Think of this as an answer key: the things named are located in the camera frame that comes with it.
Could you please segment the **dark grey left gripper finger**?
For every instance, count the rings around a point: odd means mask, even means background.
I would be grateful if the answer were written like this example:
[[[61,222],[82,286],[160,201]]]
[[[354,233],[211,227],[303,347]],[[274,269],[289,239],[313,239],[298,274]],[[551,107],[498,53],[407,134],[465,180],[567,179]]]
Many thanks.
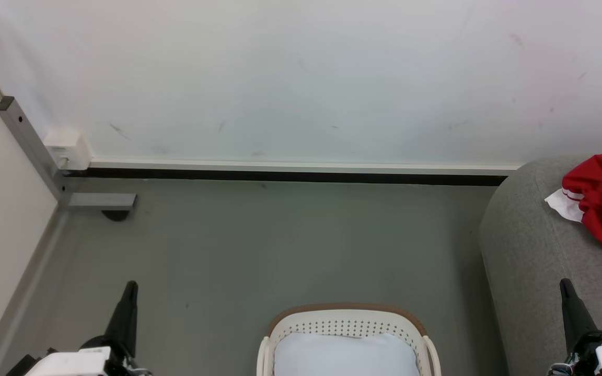
[[[128,281],[105,331],[105,338],[136,356],[138,284]]]

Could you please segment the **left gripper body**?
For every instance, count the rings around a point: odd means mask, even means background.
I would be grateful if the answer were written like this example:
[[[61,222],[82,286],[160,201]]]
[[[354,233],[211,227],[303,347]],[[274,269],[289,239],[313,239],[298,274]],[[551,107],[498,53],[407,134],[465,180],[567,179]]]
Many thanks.
[[[136,336],[96,336],[77,351],[48,348],[44,357],[26,355],[21,376],[140,376]]]

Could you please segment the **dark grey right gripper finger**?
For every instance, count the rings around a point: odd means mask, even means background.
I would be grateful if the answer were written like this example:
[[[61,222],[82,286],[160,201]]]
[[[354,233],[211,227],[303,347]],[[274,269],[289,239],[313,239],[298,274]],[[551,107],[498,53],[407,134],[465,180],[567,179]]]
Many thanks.
[[[585,333],[596,331],[597,327],[570,279],[562,278],[560,293],[566,349],[571,353],[581,337]]]

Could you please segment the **white perforated laundry basket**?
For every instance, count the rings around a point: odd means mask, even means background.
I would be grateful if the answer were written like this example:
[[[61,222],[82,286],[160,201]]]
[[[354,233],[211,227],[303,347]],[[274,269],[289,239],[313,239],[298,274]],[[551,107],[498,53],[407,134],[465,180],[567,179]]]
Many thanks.
[[[256,376],[274,376],[275,349],[292,333],[351,338],[389,334],[412,348],[420,376],[442,376],[438,352],[420,319],[391,305],[361,303],[300,305],[278,314],[261,340]]]

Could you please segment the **pale white folded clothing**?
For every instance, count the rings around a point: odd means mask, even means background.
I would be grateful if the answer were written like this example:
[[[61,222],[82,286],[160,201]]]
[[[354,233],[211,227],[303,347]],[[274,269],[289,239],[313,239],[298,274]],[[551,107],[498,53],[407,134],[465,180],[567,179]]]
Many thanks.
[[[293,333],[274,351],[274,376],[421,376],[416,354],[389,334],[354,338]]]

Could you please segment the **grey fabric sofa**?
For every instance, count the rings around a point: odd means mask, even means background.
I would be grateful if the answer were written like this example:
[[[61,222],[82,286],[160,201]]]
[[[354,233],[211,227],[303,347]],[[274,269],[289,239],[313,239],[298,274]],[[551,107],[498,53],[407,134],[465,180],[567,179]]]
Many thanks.
[[[567,357],[560,281],[572,281],[602,330],[602,244],[545,199],[588,155],[538,159],[490,200],[479,244],[510,376],[547,376]]]

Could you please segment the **white and black baseboard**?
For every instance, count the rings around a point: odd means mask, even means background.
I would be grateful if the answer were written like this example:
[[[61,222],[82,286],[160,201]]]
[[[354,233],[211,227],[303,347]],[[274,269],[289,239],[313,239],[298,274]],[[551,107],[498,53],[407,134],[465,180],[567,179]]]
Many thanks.
[[[498,186],[517,165],[93,159],[65,178]]]

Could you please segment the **grey metal floor bracket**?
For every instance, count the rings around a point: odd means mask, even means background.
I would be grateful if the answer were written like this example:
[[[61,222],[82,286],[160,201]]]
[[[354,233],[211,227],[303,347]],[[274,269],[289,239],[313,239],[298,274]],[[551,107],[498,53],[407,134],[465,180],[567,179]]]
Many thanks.
[[[135,193],[72,193],[67,203],[70,209],[98,211],[131,211],[138,195]]]

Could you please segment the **white wall outlet box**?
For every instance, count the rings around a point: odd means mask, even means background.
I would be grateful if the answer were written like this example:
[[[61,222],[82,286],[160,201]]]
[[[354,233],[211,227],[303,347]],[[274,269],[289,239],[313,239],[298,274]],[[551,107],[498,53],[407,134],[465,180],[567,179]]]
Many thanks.
[[[52,130],[42,141],[58,169],[83,171],[90,167],[90,147],[79,131]]]

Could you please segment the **grey metal partition post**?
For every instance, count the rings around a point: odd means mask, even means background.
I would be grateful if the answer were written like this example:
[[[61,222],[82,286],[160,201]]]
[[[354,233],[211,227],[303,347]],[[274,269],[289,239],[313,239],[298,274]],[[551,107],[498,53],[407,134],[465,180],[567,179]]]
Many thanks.
[[[53,197],[64,206],[64,176],[14,96],[2,96],[0,117]]]

